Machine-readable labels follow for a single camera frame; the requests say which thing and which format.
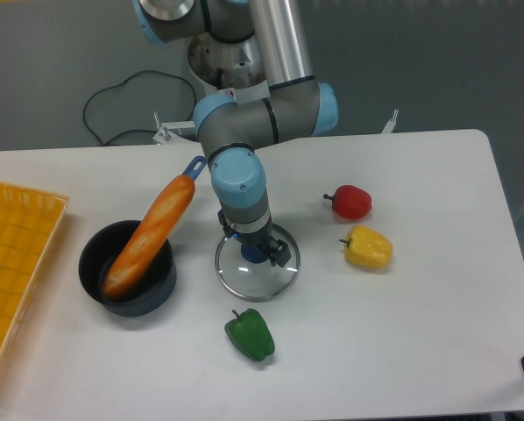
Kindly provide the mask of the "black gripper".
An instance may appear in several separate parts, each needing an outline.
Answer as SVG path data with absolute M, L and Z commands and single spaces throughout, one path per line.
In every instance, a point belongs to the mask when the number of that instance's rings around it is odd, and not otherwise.
M 233 237 L 242 245 L 258 249 L 273 267 L 283 268 L 289 262 L 288 243 L 272 236 L 273 222 L 269 209 L 250 223 L 233 222 L 226 218 L 223 210 L 218 211 L 217 216 L 227 239 Z

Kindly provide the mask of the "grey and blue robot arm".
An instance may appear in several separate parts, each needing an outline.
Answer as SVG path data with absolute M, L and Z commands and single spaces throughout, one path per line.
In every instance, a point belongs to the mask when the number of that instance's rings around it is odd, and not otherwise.
M 227 237 L 255 256 L 284 267 L 288 244 L 273 236 L 266 172 L 256 150 L 336 126 L 338 105 L 318 82 L 297 1 L 136 1 L 134 11 L 152 43 L 201 34 L 224 46 L 258 43 L 268 95 L 238 103 L 221 90 L 200 100 L 192 119 L 207 159 L 218 213 Z

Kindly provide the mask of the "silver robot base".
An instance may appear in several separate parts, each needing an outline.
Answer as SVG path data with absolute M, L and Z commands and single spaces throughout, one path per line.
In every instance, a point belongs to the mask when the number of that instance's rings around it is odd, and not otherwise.
M 209 33 L 194 36 L 188 65 L 205 95 L 226 93 L 238 103 L 269 96 L 262 54 L 255 35 L 240 43 L 223 43 Z

